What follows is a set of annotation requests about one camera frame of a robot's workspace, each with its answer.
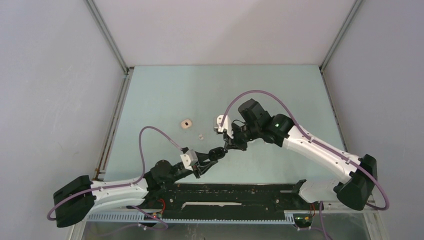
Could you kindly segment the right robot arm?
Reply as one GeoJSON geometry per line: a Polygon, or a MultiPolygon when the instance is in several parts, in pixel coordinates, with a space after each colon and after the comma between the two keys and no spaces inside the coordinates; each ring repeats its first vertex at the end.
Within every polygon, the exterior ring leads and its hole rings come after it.
{"type": "Polygon", "coordinates": [[[246,151],[248,143],[257,139],[292,150],[318,163],[335,175],[327,182],[300,180],[291,194],[291,204],[304,209],[310,203],[338,200],[350,209],[361,211],[378,179],[377,160],[365,154],[359,157],[321,141],[284,114],[271,116],[254,99],[238,108],[243,124],[228,116],[216,118],[215,131],[223,135],[225,148],[246,151]]]}

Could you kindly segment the black earbud charging case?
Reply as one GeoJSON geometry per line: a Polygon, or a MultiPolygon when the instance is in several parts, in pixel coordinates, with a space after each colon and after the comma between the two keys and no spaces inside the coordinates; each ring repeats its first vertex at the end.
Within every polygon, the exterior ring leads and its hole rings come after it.
{"type": "Polygon", "coordinates": [[[210,161],[218,161],[220,159],[223,159],[227,153],[228,150],[224,147],[215,147],[208,152],[208,159],[210,161]]]}

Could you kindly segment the pink earbud charging case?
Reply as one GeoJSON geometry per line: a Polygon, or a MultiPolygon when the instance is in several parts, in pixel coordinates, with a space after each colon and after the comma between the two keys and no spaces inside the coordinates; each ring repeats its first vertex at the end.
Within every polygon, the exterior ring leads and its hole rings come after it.
{"type": "Polygon", "coordinates": [[[182,129],[186,130],[193,126],[193,122],[190,119],[185,119],[180,123],[180,125],[182,129]]]}

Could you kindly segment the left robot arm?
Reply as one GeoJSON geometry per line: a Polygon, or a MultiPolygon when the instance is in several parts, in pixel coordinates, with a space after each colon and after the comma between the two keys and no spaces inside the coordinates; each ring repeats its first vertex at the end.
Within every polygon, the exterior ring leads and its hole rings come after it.
{"type": "Polygon", "coordinates": [[[208,153],[184,148],[179,163],[172,165],[167,160],[160,160],[139,178],[96,181],[81,175],[53,194],[54,207],[47,218],[55,221],[58,228],[65,228],[95,212],[141,205],[153,208],[161,194],[175,182],[190,175],[200,178],[227,152],[223,147],[208,153]]]}

